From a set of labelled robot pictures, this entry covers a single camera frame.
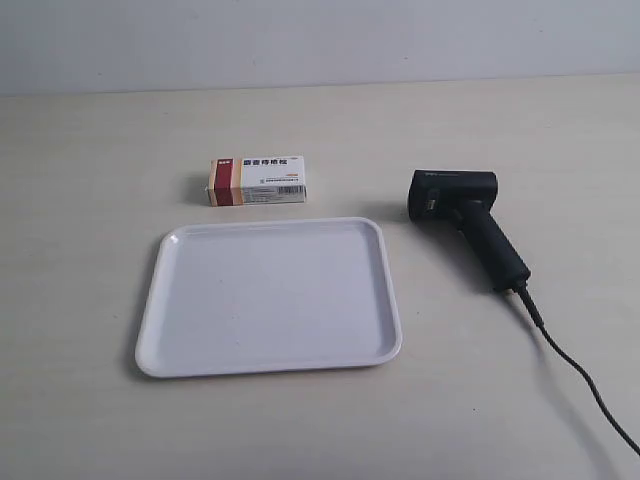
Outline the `white medicine box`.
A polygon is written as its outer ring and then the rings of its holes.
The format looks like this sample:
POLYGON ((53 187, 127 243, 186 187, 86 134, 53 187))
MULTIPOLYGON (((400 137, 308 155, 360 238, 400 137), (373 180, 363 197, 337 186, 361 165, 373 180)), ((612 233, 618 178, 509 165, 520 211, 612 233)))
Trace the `white medicine box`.
POLYGON ((206 191, 212 207, 304 203, 305 160, 302 155, 213 160, 206 191))

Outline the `white plastic tray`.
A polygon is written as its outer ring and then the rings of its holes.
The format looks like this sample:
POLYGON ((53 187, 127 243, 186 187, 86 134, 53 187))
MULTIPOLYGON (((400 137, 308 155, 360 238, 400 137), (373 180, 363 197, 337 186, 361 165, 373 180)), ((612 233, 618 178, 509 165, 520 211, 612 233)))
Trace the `white plastic tray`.
POLYGON ((359 368, 401 345, 373 221, 187 225, 159 245, 135 361, 156 379, 359 368))

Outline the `black handheld barcode scanner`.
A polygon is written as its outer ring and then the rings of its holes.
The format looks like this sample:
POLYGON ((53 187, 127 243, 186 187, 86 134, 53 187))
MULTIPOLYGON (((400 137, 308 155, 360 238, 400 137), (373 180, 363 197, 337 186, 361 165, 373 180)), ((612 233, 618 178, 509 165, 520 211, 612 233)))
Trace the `black handheld barcode scanner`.
POLYGON ((465 238, 498 292, 525 289, 531 271, 493 218, 492 171, 416 170, 408 191, 413 222, 447 221, 465 238))

